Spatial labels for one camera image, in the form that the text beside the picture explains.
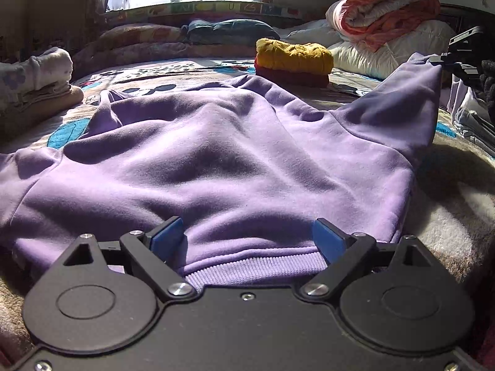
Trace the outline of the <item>black gloved right hand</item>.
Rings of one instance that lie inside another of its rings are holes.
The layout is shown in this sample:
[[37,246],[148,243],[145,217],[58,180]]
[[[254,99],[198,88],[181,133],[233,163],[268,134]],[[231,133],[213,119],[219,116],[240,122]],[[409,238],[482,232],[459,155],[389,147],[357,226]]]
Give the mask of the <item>black gloved right hand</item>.
[[480,75],[484,101],[488,106],[488,115],[492,123],[495,121],[495,62],[493,60],[482,61],[482,74]]

